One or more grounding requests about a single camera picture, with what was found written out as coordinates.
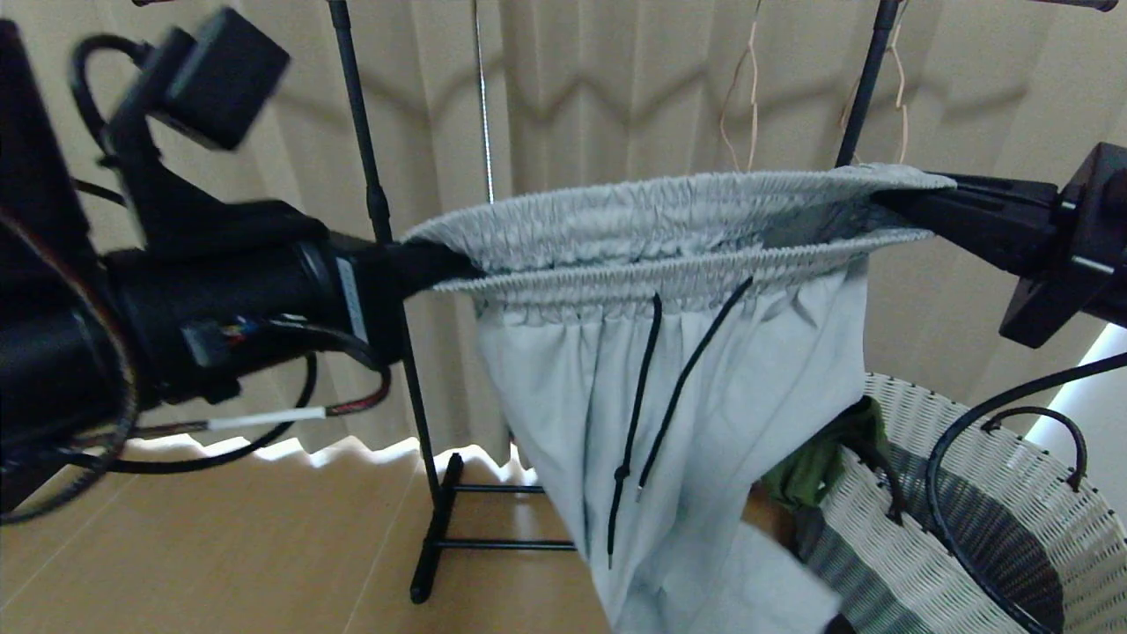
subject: green cloth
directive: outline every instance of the green cloth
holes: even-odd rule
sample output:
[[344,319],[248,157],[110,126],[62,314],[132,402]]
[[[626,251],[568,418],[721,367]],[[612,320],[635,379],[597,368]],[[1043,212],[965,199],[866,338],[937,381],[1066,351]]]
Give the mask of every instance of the green cloth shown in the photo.
[[868,445],[888,457],[880,405],[866,396],[772,467],[761,483],[772,500],[790,511],[817,507],[842,476],[842,445]]

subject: curtain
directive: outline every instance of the curtain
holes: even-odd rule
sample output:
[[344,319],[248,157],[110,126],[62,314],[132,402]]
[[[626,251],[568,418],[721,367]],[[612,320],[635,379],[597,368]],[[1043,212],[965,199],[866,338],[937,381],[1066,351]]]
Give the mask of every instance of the curtain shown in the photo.
[[[7,0],[32,54],[55,132],[74,176],[115,185],[65,84],[71,46],[107,30],[157,42],[170,25],[195,28],[220,3],[177,0]],[[248,141],[214,153],[158,130],[167,163],[224,199],[283,198],[330,227],[371,236],[364,182],[325,2],[232,2],[293,61]],[[860,71],[876,0],[765,0],[758,15],[756,169],[824,169]],[[349,2],[380,175],[397,234],[487,199],[470,0]],[[720,106],[746,46],[755,2],[736,0],[481,0],[492,181],[517,194],[733,169]],[[1127,143],[1127,9],[1013,2],[913,2],[899,37],[911,134],[906,161],[926,170],[1063,184],[1099,140]],[[92,83],[104,108],[132,73],[99,56]],[[891,161],[899,145],[889,59],[858,153]],[[748,73],[727,114],[746,155]],[[136,242],[127,214],[83,199],[99,248]],[[1074,365],[1100,331],[1079,316],[1041,350],[996,334],[1013,277],[942,241],[894,247],[872,260],[866,357],[871,370],[973,403],[1050,369]],[[504,461],[508,437],[464,297],[408,302],[436,449],[479,444]],[[222,414],[287,407],[299,364],[245,382]],[[401,373],[393,396],[344,421],[298,426],[313,452],[345,436],[383,447],[414,434]],[[316,401],[362,394],[373,381],[350,360],[323,356]],[[147,416],[163,422],[212,409],[188,403]],[[254,432],[245,432],[248,436]],[[215,438],[208,436],[204,441]]]

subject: basket handle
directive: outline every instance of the basket handle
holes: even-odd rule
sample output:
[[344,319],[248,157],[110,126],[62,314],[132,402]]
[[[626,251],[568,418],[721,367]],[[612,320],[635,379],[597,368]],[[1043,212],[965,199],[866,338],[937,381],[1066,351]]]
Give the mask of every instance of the basket handle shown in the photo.
[[899,526],[904,526],[904,510],[907,509],[907,499],[904,497],[904,488],[900,486],[900,476],[893,468],[893,465],[888,462],[888,458],[884,454],[877,452],[877,447],[871,443],[864,443],[857,439],[845,439],[842,440],[842,445],[850,452],[857,454],[857,457],[861,459],[862,463],[870,470],[880,470],[885,472],[888,477],[888,489],[893,494],[893,503],[888,507],[888,512],[885,514],[888,519],[893,520]]
[[1080,432],[1080,427],[1072,419],[1065,417],[1056,410],[1038,408],[1036,405],[1026,405],[1022,408],[1011,408],[1010,410],[994,414],[988,421],[983,423],[982,429],[984,432],[990,434],[1001,428],[1002,421],[1005,419],[1017,417],[1019,414],[1038,414],[1041,417],[1048,417],[1068,429],[1068,434],[1072,435],[1072,440],[1076,444],[1076,468],[1072,472],[1072,475],[1065,480],[1065,482],[1074,492],[1080,492],[1080,481],[1084,480],[1084,475],[1088,473],[1088,443],[1084,441],[1084,435]]

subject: laundry basket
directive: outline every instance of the laundry basket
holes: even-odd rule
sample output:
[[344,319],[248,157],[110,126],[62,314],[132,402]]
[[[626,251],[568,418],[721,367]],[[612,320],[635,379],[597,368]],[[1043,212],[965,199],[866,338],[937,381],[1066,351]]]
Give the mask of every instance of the laundry basket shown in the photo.
[[[881,407],[903,526],[888,517],[887,476],[845,452],[834,490],[798,514],[799,557],[842,596],[861,634],[1023,632],[931,533],[928,456],[968,408],[881,375],[866,392]],[[1054,632],[1127,632],[1124,529],[1082,475],[1004,428],[978,426],[956,440],[937,485],[957,543],[1005,597]]]

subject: clothes rack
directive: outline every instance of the clothes rack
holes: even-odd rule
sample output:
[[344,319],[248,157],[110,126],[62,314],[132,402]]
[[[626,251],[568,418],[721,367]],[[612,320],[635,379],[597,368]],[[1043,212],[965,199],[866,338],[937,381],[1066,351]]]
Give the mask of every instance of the clothes rack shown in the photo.
[[[848,164],[857,148],[858,136],[864,117],[868,113],[869,102],[872,98],[872,90],[876,86],[877,74],[880,72],[880,63],[884,59],[885,47],[893,24],[896,19],[896,11],[900,0],[881,0],[877,10],[877,19],[873,25],[872,41],[869,45],[869,54],[866,57],[861,79],[858,83],[857,97],[850,111],[849,123],[842,140],[841,152],[837,157],[837,164]],[[340,64],[344,72],[345,87],[348,92],[348,106],[352,111],[353,125],[356,131],[356,142],[361,153],[361,161],[364,167],[364,179],[366,184],[366,204],[372,229],[376,238],[382,242],[392,240],[390,208],[388,198],[380,185],[380,176],[375,164],[375,151],[372,144],[371,130],[367,123],[367,114],[364,106],[364,93],[361,87],[360,69],[356,62],[356,51],[353,45],[352,24],[348,16],[347,0],[328,0],[329,11],[332,19],[332,28],[336,33],[337,45],[340,52]],[[477,23],[474,11],[474,35],[480,37],[480,25]],[[478,62],[480,65],[480,41],[478,41]],[[485,141],[488,143],[488,125],[485,114],[485,77],[479,73],[481,81],[481,108]],[[491,172],[487,175],[490,198],[492,197]],[[575,551],[575,545],[567,541],[553,539],[489,539],[489,538],[464,538],[451,537],[447,535],[450,521],[454,514],[454,503],[459,493],[473,494],[543,494],[541,486],[524,485],[495,485],[495,484],[463,484],[461,482],[464,462],[461,455],[453,454],[446,465],[442,481],[438,481],[438,472],[434,459],[434,448],[431,444],[431,431],[427,423],[426,411],[423,404],[423,390],[419,385],[418,370],[415,364],[415,356],[411,350],[410,330],[407,324],[406,309],[399,306],[399,320],[402,324],[403,341],[403,374],[407,379],[407,390],[410,398],[411,411],[415,417],[415,426],[419,438],[419,452],[423,465],[426,471],[427,489],[431,493],[433,504],[431,525],[423,538],[423,546],[419,553],[418,564],[410,584],[410,598],[415,604],[425,602],[431,597],[434,588],[435,575],[438,572],[438,561],[445,550],[471,550],[471,551]]]

